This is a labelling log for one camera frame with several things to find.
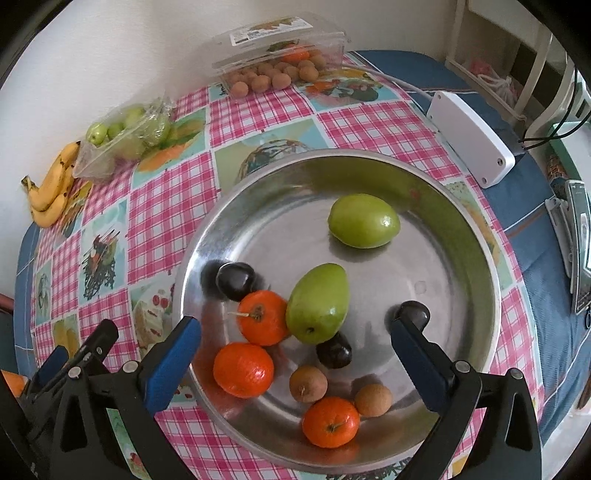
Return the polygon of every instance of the pink checkered tablecloth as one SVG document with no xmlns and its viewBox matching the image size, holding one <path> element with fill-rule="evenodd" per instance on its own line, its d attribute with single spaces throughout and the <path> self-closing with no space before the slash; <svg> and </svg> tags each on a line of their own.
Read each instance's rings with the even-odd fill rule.
<svg viewBox="0 0 591 480">
<path fill-rule="evenodd" d="M 357 61 L 345 58 L 349 64 Z M 158 161 L 119 171 L 109 184 L 77 181 L 64 217 L 43 231 L 37 247 L 33 297 L 45 293 L 49 298 L 42 309 L 33 308 L 38 362 L 57 344 L 75 351 L 103 318 L 119 328 L 105 365 L 114 371 L 127 360 L 141 359 L 166 335 L 177 268 L 221 195 L 262 157 L 357 148 L 425 171 L 479 225 L 502 290 L 501 336 L 491 373 L 520 368 L 540 416 L 544 393 L 529 299 L 511 245 L 478 184 L 396 85 L 350 70 L 320 80 L 243 102 L 230 100 L 219 85 L 201 88 L 179 99 L 174 112 L 176 128 L 189 141 Z M 89 264 L 101 245 L 110 248 L 110 262 L 91 273 Z M 146 317 L 147 309 L 156 312 L 156 320 Z M 323 478 L 272 465 L 238 446 L 207 418 L 186 385 L 179 386 L 157 420 L 198 478 Z M 446 476 L 463 465 L 481 422 L 478 412 Z M 124 454 L 132 450 L 128 445 Z M 403 465 L 385 469 L 380 478 L 394 478 Z M 131 460 L 130 468 L 145 478 Z"/>
</svg>

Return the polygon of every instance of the banana bunch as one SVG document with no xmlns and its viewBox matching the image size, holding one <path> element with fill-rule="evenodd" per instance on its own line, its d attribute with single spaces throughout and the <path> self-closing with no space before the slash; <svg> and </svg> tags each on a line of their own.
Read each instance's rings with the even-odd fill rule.
<svg viewBox="0 0 591 480">
<path fill-rule="evenodd" d="M 33 221 L 41 228 L 48 228 L 58 221 L 74 183 L 73 163 L 78 156 L 80 142 L 67 144 L 53 161 L 41 186 L 29 178 L 21 180 L 27 191 Z"/>
</svg>

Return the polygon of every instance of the metal bowl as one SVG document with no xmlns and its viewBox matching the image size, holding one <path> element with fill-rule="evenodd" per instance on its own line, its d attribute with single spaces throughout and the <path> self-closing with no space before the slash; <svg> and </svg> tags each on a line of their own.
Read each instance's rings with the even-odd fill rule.
<svg viewBox="0 0 591 480">
<path fill-rule="evenodd" d="M 340 196 L 369 193 L 393 205 L 400 233 L 383 247 L 358 250 L 329 234 L 330 207 Z M 325 262 L 342 265 L 351 300 L 341 331 L 353 348 L 350 365 L 321 366 L 314 347 L 290 337 L 268 348 L 275 380 L 262 396 L 241 400 L 224 393 L 212 374 L 219 349 L 245 341 L 236 303 L 224 301 L 215 273 L 243 261 L 270 289 L 288 299 L 296 282 Z M 384 319 L 388 309 L 416 299 L 431 311 L 424 334 L 452 359 L 488 371 L 500 329 L 500 294 L 491 254 L 478 227 L 451 194 L 429 176 L 385 155 L 356 150 L 316 150 L 255 171 L 207 215 L 180 267 L 175 318 L 202 323 L 202 342 L 187 374 L 213 422 L 255 455 L 286 467 L 318 473 L 382 468 L 414 453 L 432 428 L 428 412 L 392 350 Z M 300 429 L 307 406 L 290 396 L 288 380 L 302 364 L 317 365 L 329 379 L 328 395 L 353 399 L 367 383 L 394 395 L 390 411 L 363 420 L 355 439 L 326 450 Z"/>
</svg>

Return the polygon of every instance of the fruit stem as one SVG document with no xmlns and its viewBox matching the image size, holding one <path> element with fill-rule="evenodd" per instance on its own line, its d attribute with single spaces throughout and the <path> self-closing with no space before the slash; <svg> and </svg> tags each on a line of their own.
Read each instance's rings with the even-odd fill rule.
<svg viewBox="0 0 591 480">
<path fill-rule="evenodd" d="M 336 432 L 336 431 L 337 431 L 337 429 L 338 429 L 339 427 L 342 427 L 344 424 L 345 424 L 345 422 L 344 422 L 344 421 L 342 421 L 341 423 L 336 423 L 336 424 L 334 424 L 334 423 L 331 423 L 330 425 L 328 425 L 328 426 L 326 427 L 326 431 L 327 431 L 327 432 L 329 432 L 329 433 L 334 433 L 334 432 Z"/>
</svg>

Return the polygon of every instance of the white wall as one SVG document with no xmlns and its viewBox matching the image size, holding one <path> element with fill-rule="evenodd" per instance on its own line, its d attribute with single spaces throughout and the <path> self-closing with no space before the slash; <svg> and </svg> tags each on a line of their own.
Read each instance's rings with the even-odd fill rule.
<svg viewBox="0 0 591 480">
<path fill-rule="evenodd" d="M 453 0 L 74 0 L 26 49 L 0 89 L 0 293 L 12 296 L 31 218 L 20 179 L 41 181 L 61 148 L 141 87 L 166 78 L 198 86 L 196 47 L 213 35 L 282 14 L 321 14 L 350 50 L 396 48 L 444 56 Z"/>
</svg>

